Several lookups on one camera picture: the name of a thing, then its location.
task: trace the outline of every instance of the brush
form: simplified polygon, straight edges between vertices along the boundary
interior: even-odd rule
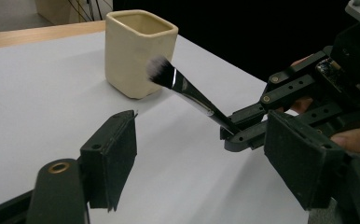
[[[227,116],[198,91],[198,89],[162,55],[150,59],[146,66],[146,72],[149,75],[150,81],[179,93],[182,98],[197,107],[197,109],[205,113],[230,133],[236,134],[240,131]]]

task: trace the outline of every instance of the white table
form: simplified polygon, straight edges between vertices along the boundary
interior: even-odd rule
[[[173,65],[226,115],[265,87],[181,36]],[[307,223],[262,148],[226,151],[219,126],[167,89],[132,100],[110,86],[104,32],[0,49],[0,203],[33,189],[48,162],[78,158],[129,109],[138,111],[138,155],[117,212],[91,209],[91,223]]]

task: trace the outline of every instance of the brush tip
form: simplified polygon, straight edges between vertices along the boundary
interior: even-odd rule
[[[164,56],[158,55],[151,58],[145,70],[150,81],[169,89],[172,88],[174,67]]]

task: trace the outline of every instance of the cup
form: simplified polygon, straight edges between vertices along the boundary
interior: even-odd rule
[[[105,25],[106,80],[133,99],[159,91],[161,86],[148,79],[145,66],[159,54],[171,61],[177,26],[139,9],[109,12]]]

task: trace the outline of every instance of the human hand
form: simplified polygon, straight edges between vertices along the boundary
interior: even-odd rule
[[[300,63],[303,60],[307,59],[308,57],[293,62],[291,65]],[[294,110],[295,112],[301,114],[308,109],[312,101],[313,99],[309,96],[304,96],[302,98],[299,98],[293,103],[293,105],[291,106],[291,110]],[[331,141],[335,142],[340,147],[346,150],[360,153],[360,128],[349,130],[342,133],[336,133],[332,135],[330,139]]]

